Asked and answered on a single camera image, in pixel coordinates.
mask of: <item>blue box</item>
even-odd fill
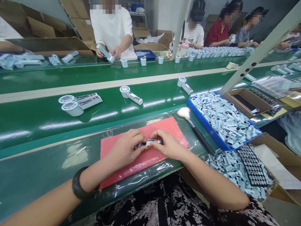
[[[190,109],[194,112],[194,114],[197,116],[197,118],[200,120],[200,122],[203,124],[203,126],[206,128],[206,130],[208,131],[208,133],[212,136],[212,138],[214,139],[214,141],[217,143],[217,145],[219,146],[220,149],[222,149],[223,151],[234,151],[236,150],[235,148],[231,148],[229,147],[225,141],[223,141],[223,139],[219,136],[219,134],[214,130],[214,128],[212,128],[212,126],[209,124],[209,122],[207,121],[207,119],[199,112],[199,110],[197,109],[197,107],[194,105],[194,103],[192,102],[192,98],[195,97],[190,97],[188,99],[188,106],[190,107]],[[250,142],[251,140],[247,140],[244,142],[244,144],[247,144],[248,142]]]

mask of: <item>floral dress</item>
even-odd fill
[[[239,211],[208,208],[176,172],[99,211],[94,225],[279,226],[261,203],[249,198],[249,206]]]

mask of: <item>white shirt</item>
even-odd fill
[[[0,38],[14,39],[23,38],[9,23],[0,17]]]
[[[105,45],[109,51],[115,49],[126,35],[133,38],[132,19],[129,12],[116,5],[114,14],[106,14],[103,9],[91,9],[91,23],[96,43]],[[133,45],[121,53],[121,58],[137,60]]]
[[[197,24],[194,30],[190,30],[188,28],[188,23],[185,23],[185,30],[184,30],[184,41],[193,41],[198,45],[204,46],[204,29],[201,25]]]

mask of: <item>metal pole with holes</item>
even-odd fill
[[[300,12],[301,1],[295,5],[256,51],[245,61],[229,81],[227,81],[219,91],[219,94],[223,95],[225,92],[232,90],[234,86],[238,84],[277,44],[281,43],[286,35],[301,21]]]

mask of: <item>pink mat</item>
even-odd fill
[[[144,132],[144,135],[147,139],[149,139],[150,135],[157,129],[162,129],[172,134],[178,140],[178,142],[180,142],[181,145],[183,145],[186,148],[189,148],[187,140],[185,139],[182,131],[180,130],[176,120],[173,117],[163,119],[140,128],[140,130]],[[113,137],[107,137],[101,140],[101,159],[104,158],[110,152],[116,140],[120,136],[122,136],[122,134]],[[141,155],[139,155],[138,158],[136,158],[132,164],[116,171],[114,174],[105,179],[100,184],[100,189],[104,189],[118,181],[121,181],[124,178],[138,173],[139,171],[144,170],[162,160],[165,160],[166,158],[167,157],[158,150],[154,148],[149,148],[148,150],[143,151]]]

